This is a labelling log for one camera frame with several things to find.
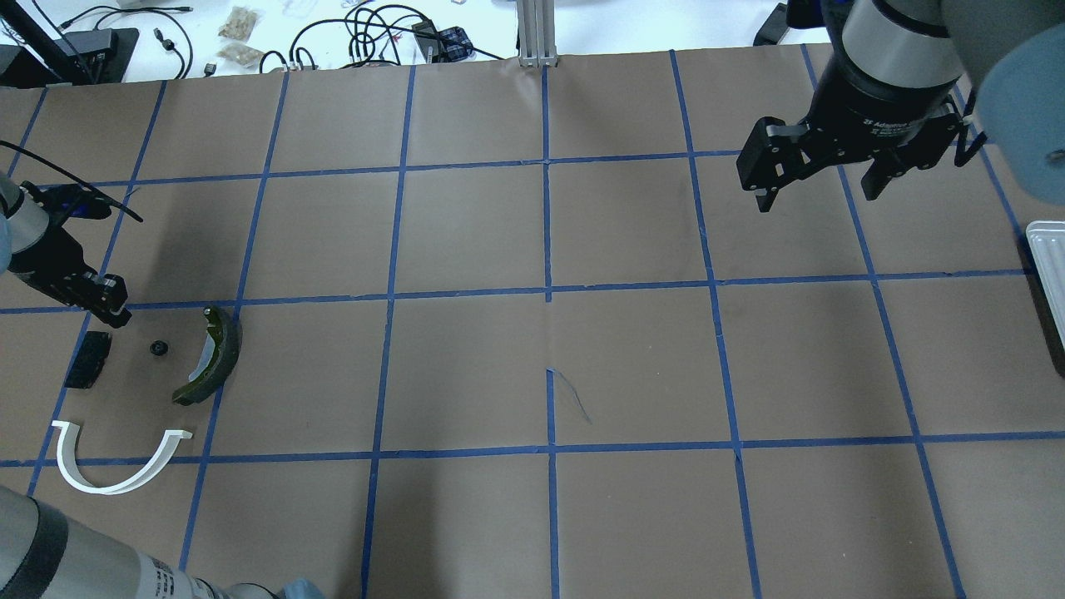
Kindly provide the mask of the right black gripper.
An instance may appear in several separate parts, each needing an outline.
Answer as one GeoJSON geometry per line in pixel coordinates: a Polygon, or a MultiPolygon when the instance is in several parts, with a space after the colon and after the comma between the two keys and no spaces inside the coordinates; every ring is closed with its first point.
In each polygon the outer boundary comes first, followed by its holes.
{"type": "Polygon", "coordinates": [[[869,161],[862,191],[865,200],[878,200],[892,179],[935,167],[961,136],[963,113],[950,88],[897,87],[834,54],[802,119],[755,122],[736,160],[739,182],[755,193],[764,215],[783,187],[832,166],[869,161]]]}

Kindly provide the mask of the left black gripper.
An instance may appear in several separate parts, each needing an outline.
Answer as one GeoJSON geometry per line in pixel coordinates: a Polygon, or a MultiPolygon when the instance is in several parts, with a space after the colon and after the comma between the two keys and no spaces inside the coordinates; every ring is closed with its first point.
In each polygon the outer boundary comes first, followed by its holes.
{"type": "Polygon", "coordinates": [[[69,218],[104,220],[121,204],[96,187],[7,187],[7,272],[43,295],[122,327],[131,312],[121,276],[91,268],[65,231],[69,218]]]}

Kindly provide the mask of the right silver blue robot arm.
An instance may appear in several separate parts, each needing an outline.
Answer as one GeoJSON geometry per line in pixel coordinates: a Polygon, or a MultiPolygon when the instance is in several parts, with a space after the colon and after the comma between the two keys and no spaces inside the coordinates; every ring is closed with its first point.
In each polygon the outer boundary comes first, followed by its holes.
{"type": "Polygon", "coordinates": [[[783,187],[868,162],[867,200],[954,149],[992,141],[1015,181],[1063,203],[1061,1],[789,1],[785,22],[822,27],[832,56],[809,112],[761,117],[736,167],[766,213],[783,187]]]}

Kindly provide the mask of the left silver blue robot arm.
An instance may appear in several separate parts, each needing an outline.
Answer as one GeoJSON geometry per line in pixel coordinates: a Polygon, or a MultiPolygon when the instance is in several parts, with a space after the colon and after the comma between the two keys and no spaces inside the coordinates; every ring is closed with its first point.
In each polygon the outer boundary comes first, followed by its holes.
{"type": "MultiPolygon", "coordinates": [[[[2,266],[23,284],[75,304],[118,329],[129,322],[125,281],[83,260],[65,221],[106,218],[121,204],[91,183],[40,191],[2,179],[2,266]]],[[[320,598],[298,579],[278,592],[244,582],[213,587],[166,562],[83,527],[38,500],[2,490],[2,595],[4,598],[320,598]]]]}

